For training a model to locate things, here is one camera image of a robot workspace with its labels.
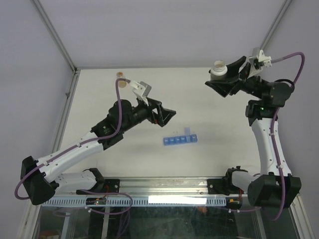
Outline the white pill bottle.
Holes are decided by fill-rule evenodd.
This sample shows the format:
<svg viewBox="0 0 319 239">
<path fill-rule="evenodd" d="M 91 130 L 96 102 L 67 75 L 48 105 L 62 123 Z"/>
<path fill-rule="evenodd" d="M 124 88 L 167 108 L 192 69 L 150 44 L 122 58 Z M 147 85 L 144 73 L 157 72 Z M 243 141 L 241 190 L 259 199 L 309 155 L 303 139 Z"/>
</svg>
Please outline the white pill bottle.
<svg viewBox="0 0 319 239">
<path fill-rule="evenodd" d="M 211 80 L 221 80 L 227 74 L 228 68 L 226 63 L 223 60 L 217 60 L 213 63 L 212 67 L 209 70 Z"/>
</svg>

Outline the blue weekly pill organizer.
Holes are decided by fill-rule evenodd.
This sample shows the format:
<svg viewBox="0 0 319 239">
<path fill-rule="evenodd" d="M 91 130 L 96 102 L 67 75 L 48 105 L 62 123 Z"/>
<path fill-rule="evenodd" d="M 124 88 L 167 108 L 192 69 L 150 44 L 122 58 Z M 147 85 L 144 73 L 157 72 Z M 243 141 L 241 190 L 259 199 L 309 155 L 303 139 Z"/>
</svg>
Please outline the blue weekly pill organizer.
<svg viewBox="0 0 319 239">
<path fill-rule="evenodd" d="M 197 143 L 197 134 L 193 133 L 189 127 L 184 128 L 184 132 L 181 135 L 167 136 L 163 138 L 164 146 L 173 146 L 181 144 Z"/>
</svg>

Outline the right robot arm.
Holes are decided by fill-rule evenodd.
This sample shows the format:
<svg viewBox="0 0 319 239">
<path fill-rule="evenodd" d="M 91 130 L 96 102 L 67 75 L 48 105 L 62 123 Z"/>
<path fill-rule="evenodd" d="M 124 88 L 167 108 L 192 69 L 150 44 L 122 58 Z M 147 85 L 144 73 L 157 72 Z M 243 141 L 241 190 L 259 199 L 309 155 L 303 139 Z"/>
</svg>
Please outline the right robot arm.
<svg viewBox="0 0 319 239">
<path fill-rule="evenodd" d="M 260 174 L 253 176 L 240 166 L 229 168 L 215 190 L 230 195 L 242 190 L 247 193 L 251 206 L 288 208 L 299 193 L 302 183 L 294 177 L 285 160 L 278 132 L 278 111 L 285 106 L 295 90 L 295 83 L 288 79 L 268 82 L 253 75 L 252 70 L 270 66 L 271 61 L 247 62 L 243 56 L 227 65 L 215 61 L 209 70 L 210 80 L 205 84 L 222 97 L 243 91 L 256 97 L 246 106 L 245 116 L 254 133 L 259 158 Z"/>
</svg>

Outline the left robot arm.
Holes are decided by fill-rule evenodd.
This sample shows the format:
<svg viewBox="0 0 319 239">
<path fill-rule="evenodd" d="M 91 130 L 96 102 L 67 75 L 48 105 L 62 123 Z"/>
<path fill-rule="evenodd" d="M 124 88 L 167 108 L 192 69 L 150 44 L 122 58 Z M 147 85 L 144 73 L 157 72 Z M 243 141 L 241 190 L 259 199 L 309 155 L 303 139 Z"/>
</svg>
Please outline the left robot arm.
<svg viewBox="0 0 319 239">
<path fill-rule="evenodd" d="M 176 111 L 164 108 L 160 101 L 151 98 L 146 102 L 138 100 L 135 107 L 128 100 L 116 101 L 106 118 L 68 148 L 39 159 L 28 156 L 22 161 L 19 185 L 26 190 L 26 199 L 40 205 L 58 192 L 102 192 L 105 182 L 97 168 L 82 173 L 66 173 L 66 170 L 112 147 L 124 138 L 126 131 L 143 121 L 164 127 L 175 115 Z"/>
</svg>

